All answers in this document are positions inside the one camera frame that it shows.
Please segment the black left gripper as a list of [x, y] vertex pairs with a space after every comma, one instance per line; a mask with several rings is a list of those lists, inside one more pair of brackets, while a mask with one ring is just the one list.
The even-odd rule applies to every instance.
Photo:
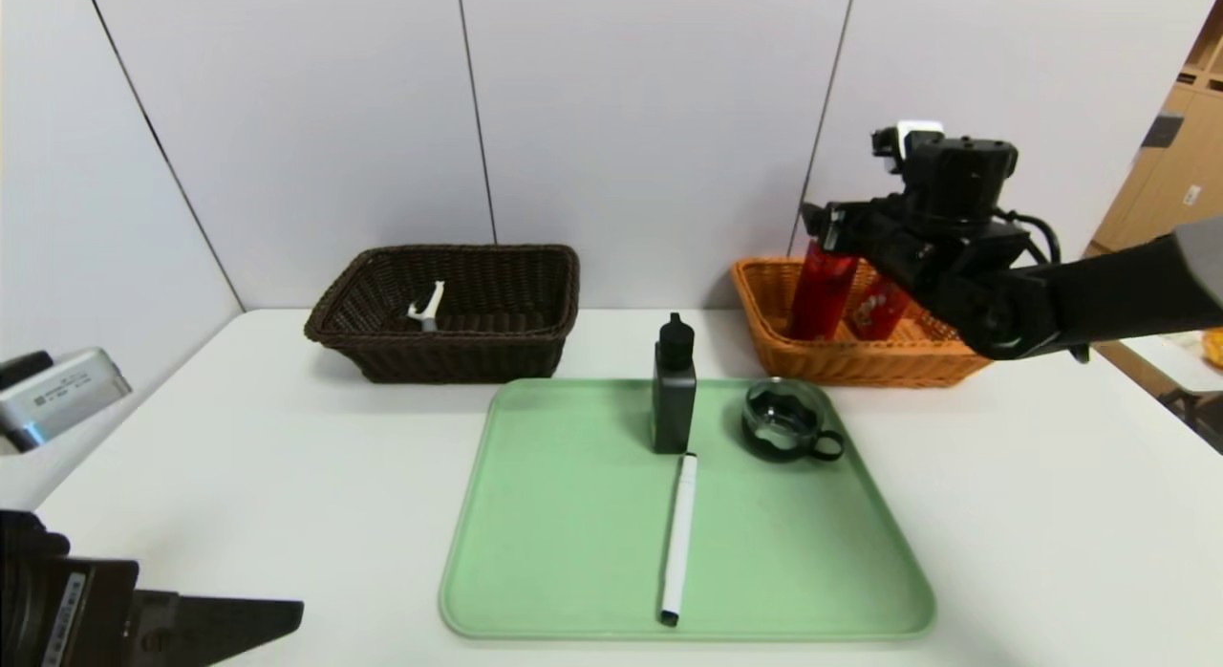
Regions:
[[135, 592], [137, 576], [135, 561], [75, 557], [35, 514], [2, 512], [2, 665], [117, 666], [127, 639], [128, 666], [213, 666], [303, 619], [302, 601]]

